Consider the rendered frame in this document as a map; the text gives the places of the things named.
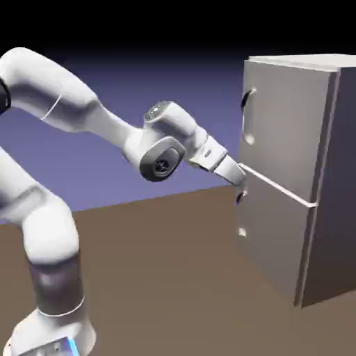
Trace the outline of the short grey cabinet door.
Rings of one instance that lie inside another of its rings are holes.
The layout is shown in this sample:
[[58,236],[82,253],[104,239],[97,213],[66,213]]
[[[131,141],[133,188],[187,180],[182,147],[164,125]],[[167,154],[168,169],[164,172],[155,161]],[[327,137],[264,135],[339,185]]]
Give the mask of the short grey cabinet door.
[[238,237],[244,255],[292,304],[300,292],[303,248],[318,202],[308,202],[247,165],[243,219]]

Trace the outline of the tall grey cabinet door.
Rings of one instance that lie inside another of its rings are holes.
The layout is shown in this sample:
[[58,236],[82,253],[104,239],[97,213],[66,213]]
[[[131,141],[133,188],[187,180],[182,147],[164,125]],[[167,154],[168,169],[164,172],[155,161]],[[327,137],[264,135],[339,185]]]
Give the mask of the tall grey cabinet door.
[[338,69],[250,58],[243,94],[254,144],[241,135],[239,160],[308,202],[316,201],[319,152],[330,119]]

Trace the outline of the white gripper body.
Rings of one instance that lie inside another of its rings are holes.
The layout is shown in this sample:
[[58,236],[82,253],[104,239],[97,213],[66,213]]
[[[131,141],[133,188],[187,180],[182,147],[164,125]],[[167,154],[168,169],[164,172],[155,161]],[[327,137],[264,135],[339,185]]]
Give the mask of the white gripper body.
[[242,186],[245,181],[244,171],[230,155],[224,157],[214,173],[235,187]]

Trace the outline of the grey cabinet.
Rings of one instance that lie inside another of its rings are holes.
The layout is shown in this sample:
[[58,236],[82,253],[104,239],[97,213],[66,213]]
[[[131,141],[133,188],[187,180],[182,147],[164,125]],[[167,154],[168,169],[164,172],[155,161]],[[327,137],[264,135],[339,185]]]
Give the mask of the grey cabinet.
[[318,155],[315,185],[318,206],[309,226],[309,237],[305,239],[300,292],[295,304],[306,307],[356,290],[356,55],[250,58],[330,65],[339,71]]

